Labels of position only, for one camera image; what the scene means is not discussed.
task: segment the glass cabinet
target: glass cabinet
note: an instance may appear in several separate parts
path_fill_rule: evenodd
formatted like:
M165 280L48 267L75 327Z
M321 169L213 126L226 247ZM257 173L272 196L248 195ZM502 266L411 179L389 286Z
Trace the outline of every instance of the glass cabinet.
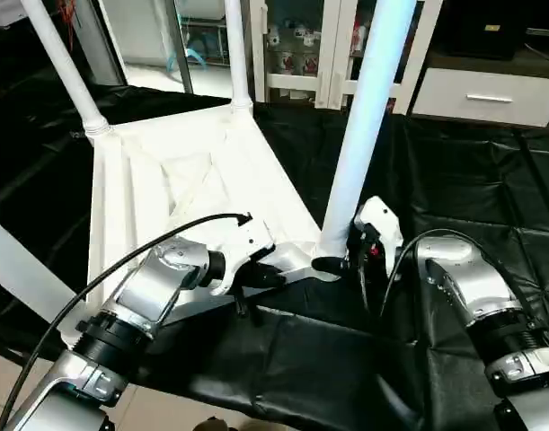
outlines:
M419 0L391 92L406 113L443 0ZM252 0L257 101L339 110L356 91L376 0Z

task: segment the drawer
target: drawer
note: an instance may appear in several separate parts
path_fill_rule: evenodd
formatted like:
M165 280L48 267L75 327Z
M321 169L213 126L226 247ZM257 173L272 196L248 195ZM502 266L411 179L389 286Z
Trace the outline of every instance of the drawer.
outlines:
M429 68L412 113L544 127L549 79Z

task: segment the tiled floor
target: tiled floor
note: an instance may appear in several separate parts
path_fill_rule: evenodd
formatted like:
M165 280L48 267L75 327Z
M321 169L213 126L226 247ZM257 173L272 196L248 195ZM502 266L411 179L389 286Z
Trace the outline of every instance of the tiled floor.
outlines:
M19 395L25 399L39 379L48 371L50 363L39 360ZM19 366L0 357L0 414L2 405L20 372ZM221 409L201 402L176 397L130 385L109 417L118 431L191 431L210 417L223 419L230 427L241 431L287 431L279 424L250 419L237 411Z
M163 67L125 65L128 83L137 87L149 87L165 92L184 92L180 71L170 75ZM189 65L190 80L194 94L203 96L232 97L232 78L230 69L223 66Z

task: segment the shelf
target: shelf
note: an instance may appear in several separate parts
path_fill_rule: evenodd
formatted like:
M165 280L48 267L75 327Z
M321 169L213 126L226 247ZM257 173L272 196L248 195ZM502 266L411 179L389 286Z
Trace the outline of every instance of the shelf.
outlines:
M428 54L427 67L549 79L549 60L528 48L520 49L511 60L496 60L454 57L443 53L440 47L434 47Z

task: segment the red wire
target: red wire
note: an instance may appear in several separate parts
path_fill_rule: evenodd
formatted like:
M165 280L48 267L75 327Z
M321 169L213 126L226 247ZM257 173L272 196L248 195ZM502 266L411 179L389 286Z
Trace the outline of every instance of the red wire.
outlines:
M68 32L68 46L70 50L73 50L74 44L74 26L73 17L75 16L75 0L57 0L58 12L62 22L66 25Z

